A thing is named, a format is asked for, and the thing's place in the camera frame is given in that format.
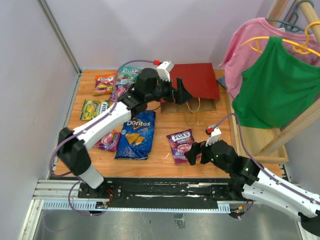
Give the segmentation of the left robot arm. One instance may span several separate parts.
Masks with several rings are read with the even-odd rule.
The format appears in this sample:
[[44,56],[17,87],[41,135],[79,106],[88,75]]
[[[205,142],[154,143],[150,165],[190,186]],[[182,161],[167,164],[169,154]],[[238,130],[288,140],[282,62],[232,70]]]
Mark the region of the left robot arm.
[[73,130],[67,127],[62,129],[54,155],[73,175],[89,186],[91,194],[101,198],[107,193],[107,185],[104,177],[93,166],[88,153],[96,142],[145,111],[150,102],[164,100],[181,105],[192,97],[182,79],[177,79],[177,88],[174,88],[169,78],[161,78],[158,69],[144,68],[137,76],[136,83],[106,111]]

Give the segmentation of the blue Doritos chips bag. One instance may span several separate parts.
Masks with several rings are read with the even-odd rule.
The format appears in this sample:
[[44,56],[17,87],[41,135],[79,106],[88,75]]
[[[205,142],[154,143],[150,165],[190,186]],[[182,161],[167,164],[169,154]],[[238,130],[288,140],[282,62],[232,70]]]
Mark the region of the blue Doritos chips bag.
[[125,122],[119,139],[116,159],[146,160],[152,150],[156,112],[145,110]]

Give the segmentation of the purple Fox's berries candy bag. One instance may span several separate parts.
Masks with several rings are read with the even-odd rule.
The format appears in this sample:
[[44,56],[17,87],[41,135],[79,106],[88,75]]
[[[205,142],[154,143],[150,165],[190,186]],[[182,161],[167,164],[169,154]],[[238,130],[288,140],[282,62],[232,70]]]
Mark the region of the purple Fox's berries candy bag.
[[192,130],[187,129],[169,134],[166,138],[169,141],[174,163],[176,165],[188,163],[189,161],[185,157],[185,153],[188,152],[192,148],[193,143],[195,143]]

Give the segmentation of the purple black cherry candy bag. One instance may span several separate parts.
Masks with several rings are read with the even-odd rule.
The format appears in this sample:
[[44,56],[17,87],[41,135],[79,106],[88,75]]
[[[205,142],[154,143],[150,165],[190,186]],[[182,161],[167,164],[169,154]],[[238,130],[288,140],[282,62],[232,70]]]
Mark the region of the purple black cherry candy bag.
[[[126,93],[130,89],[130,85],[117,85],[116,87],[116,94],[118,98],[122,96],[124,93]],[[113,91],[108,99],[111,102],[115,102],[116,100],[116,95],[115,92]]]

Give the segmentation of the green yellow Fox's candy bag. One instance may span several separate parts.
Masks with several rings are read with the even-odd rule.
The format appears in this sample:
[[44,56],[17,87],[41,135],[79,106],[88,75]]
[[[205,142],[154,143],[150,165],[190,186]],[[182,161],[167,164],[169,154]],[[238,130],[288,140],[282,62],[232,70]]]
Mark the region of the green yellow Fox's candy bag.
[[109,100],[84,100],[82,108],[80,120],[82,121],[90,121],[97,117],[98,115],[104,113],[110,105]]

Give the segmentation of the teal Fox's mint candy bag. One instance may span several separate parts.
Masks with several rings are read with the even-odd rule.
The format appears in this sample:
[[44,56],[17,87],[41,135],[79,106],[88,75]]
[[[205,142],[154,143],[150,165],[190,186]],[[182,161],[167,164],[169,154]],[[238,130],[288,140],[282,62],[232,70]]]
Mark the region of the teal Fox's mint candy bag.
[[141,69],[134,67],[122,67],[116,74],[116,85],[132,85],[136,82]]

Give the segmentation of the red paper bag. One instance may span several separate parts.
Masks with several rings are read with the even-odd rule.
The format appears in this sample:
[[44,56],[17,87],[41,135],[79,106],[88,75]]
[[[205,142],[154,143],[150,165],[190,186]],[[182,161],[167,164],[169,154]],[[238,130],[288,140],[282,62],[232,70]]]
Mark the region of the red paper bag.
[[221,99],[220,89],[211,63],[180,63],[170,72],[173,87],[178,87],[177,79],[182,79],[192,98],[181,105],[162,102],[160,119],[168,124],[202,126],[205,117],[217,110]]

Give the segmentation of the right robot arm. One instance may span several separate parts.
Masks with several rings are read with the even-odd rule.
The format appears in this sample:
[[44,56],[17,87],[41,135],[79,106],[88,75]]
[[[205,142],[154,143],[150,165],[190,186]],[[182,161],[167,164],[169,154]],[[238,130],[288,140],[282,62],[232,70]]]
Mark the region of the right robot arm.
[[238,155],[223,140],[211,145],[195,142],[184,155],[190,165],[195,165],[200,155],[201,164],[212,163],[229,174],[226,193],[230,199],[263,203],[300,222],[309,233],[320,235],[319,194],[306,191],[278,177],[251,158]]

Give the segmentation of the orange Fox's fruits candy bag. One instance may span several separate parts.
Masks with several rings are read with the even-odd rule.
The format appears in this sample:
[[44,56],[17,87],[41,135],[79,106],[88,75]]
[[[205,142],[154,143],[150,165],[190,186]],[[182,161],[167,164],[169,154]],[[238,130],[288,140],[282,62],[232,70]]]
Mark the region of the orange Fox's fruits candy bag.
[[97,75],[95,77],[93,96],[111,94],[114,91],[114,77],[114,73],[107,75]]

